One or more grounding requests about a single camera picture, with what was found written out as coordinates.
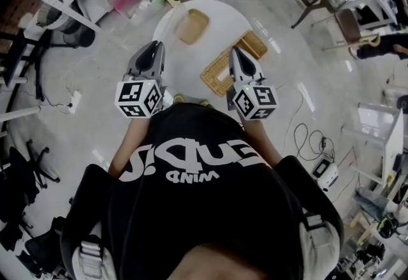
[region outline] person's leg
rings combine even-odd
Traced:
[[[364,44],[357,49],[357,57],[359,59],[367,59],[387,54],[389,51],[389,48],[386,45],[381,45],[381,43],[377,47]]]
[[[379,55],[385,55],[388,53],[396,54],[394,51],[394,44],[398,37],[392,35],[385,35],[381,37],[380,44],[376,47],[372,47],[369,44],[360,46],[357,50],[357,57],[359,59],[366,59],[371,57],[377,57]]]

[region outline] wicker tray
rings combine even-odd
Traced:
[[[228,89],[233,85],[232,77],[228,71],[228,64],[231,48],[235,45],[250,53],[257,60],[260,60],[268,51],[266,45],[252,31],[244,33],[236,42],[232,43],[201,73],[201,79],[218,96],[225,96]],[[228,76],[219,80],[220,75],[222,76],[226,71]]]

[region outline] storage box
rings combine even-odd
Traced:
[[[113,7],[132,24],[139,25],[164,7],[164,0],[115,0]]]

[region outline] electrical outlet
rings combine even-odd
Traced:
[[[68,109],[70,113],[74,114],[75,111],[77,110],[79,101],[81,100],[81,96],[82,94],[79,93],[78,91],[75,91],[74,95],[72,95],[72,98],[71,98],[72,107]]]

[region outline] office chair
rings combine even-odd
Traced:
[[[41,269],[38,267],[31,255],[28,255],[25,251],[21,251],[20,255],[16,255],[17,259],[24,265],[27,270],[34,275],[37,279],[42,276]]]
[[[320,20],[319,22],[313,23],[312,27],[320,22],[328,21],[333,18],[339,25],[339,28],[344,37],[345,44],[336,45],[335,47],[331,48],[323,48],[322,51],[344,47],[359,47],[364,44],[369,44],[372,47],[377,47],[380,44],[381,37],[379,34],[371,34],[366,36],[361,35],[357,19],[350,9],[336,11],[332,16]]]
[[[49,153],[50,149],[48,147],[44,148],[41,151],[40,155],[38,156],[38,159],[35,160],[33,150],[31,149],[32,143],[33,143],[32,140],[29,140],[26,143],[30,161],[26,161],[23,155],[21,155],[21,153],[18,150],[16,150],[16,148],[10,147],[10,165],[14,169],[23,168],[23,169],[34,172],[35,175],[37,176],[37,181],[38,181],[38,184],[40,185],[40,188],[46,189],[47,184],[43,183],[41,176],[44,176],[45,178],[47,178],[48,180],[52,182],[60,182],[60,179],[58,177],[52,178],[51,176],[49,176],[49,174],[47,174],[40,168],[40,163],[41,163],[41,160],[43,159],[44,153]]]
[[[14,251],[16,242],[22,238],[20,225],[29,228],[22,220],[24,209],[34,203],[39,192],[33,170],[12,147],[10,167],[0,172],[0,219],[6,224],[0,231],[0,244],[5,250]]]
[[[25,249],[42,273],[53,273],[62,264],[60,238],[64,217],[55,217],[48,232],[25,243]]]

